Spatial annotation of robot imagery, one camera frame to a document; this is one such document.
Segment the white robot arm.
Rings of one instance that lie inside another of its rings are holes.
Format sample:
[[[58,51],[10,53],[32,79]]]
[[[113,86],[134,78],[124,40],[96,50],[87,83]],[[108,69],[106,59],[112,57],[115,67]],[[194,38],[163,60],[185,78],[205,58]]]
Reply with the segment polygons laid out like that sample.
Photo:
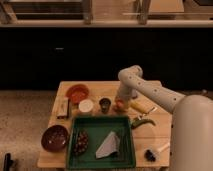
[[[142,74],[139,65],[120,70],[116,97],[129,101],[136,90],[172,115],[169,171],[213,171],[213,100],[155,85]]]

